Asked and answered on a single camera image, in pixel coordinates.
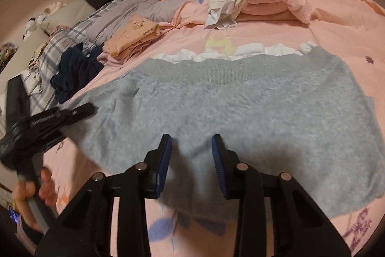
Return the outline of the person's left hand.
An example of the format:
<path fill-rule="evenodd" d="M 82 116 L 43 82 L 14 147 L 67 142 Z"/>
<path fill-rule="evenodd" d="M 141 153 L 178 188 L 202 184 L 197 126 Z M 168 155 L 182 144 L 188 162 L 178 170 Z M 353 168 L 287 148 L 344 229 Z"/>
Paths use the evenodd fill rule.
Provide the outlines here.
<path fill-rule="evenodd" d="M 51 179 L 51 176 L 51 171 L 46 167 L 43 167 L 40 172 L 41 184 L 38 196 L 45 205 L 49 207 L 54 206 L 58 198 L 55 191 L 55 184 Z M 13 190 L 13 201 L 26 225 L 35 231 L 42 232 L 40 225 L 34 218 L 27 204 L 27 199 L 32 198 L 35 191 L 35 184 L 32 181 L 19 181 Z"/>

